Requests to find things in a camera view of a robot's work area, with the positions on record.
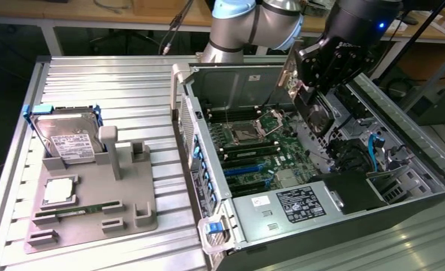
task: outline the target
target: white label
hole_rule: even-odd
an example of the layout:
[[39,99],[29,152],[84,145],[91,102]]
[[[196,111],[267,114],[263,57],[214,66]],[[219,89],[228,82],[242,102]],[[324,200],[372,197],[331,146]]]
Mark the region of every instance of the white label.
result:
[[88,134],[55,135],[51,140],[63,160],[92,158],[95,156]]
[[260,80],[260,75],[250,75],[248,81],[259,81]]
[[263,205],[267,205],[271,203],[271,202],[268,202],[267,196],[258,196],[256,198],[251,198],[251,201],[252,201],[254,207],[263,206]]

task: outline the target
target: blue cable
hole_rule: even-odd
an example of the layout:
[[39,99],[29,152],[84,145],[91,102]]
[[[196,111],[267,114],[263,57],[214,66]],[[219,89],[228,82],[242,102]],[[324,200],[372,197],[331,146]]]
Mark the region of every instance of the blue cable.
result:
[[375,141],[377,138],[379,139],[379,137],[375,134],[370,134],[370,137],[367,138],[367,152],[370,153],[370,158],[372,161],[372,167],[375,168],[375,171],[378,170],[378,167],[377,167],[375,154],[372,153],[372,142]]

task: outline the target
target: warning label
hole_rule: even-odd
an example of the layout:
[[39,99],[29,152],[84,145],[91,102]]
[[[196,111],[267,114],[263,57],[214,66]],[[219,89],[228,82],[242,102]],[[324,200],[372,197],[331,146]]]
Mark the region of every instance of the warning label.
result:
[[51,137],[51,141],[63,160],[92,158],[95,156],[88,134],[55,135]]
[[291,223],[326,215],[310,186],[276,193],[276,195]]

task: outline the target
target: table leg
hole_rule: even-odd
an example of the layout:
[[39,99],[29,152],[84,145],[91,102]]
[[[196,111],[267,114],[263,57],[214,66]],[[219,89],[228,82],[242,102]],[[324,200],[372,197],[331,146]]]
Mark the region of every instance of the table leg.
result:
[[406,43],[407,43],[407,41],[397,41],[395,42],[395,44],[393,45],[389,53],[383,57],[383,60],[379,63],[375,71],[372,72],[372,74],[370,76],[371,80],[375,79],[375,78],[378,78],[382,75],[383,71],[390,66],[391,61],[395,59],[395,57],[398,56],[398,53],[403,49]]
[[258,49],[255,50],[255,55],[266,55],[267,54],[267,47],[258,46]]
[[44,23],[40,26],[44,41],[47,43],[48,51],[51,56],[61,56],[61,46],[56,38],[55,27],[52,24]]

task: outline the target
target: barcode sticker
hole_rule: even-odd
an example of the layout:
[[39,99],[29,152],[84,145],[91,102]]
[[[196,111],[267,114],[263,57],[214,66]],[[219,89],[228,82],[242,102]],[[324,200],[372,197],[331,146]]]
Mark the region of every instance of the barcode sticker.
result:
[[55,135],[51,141],[63,160],[95,157],[88,134]]

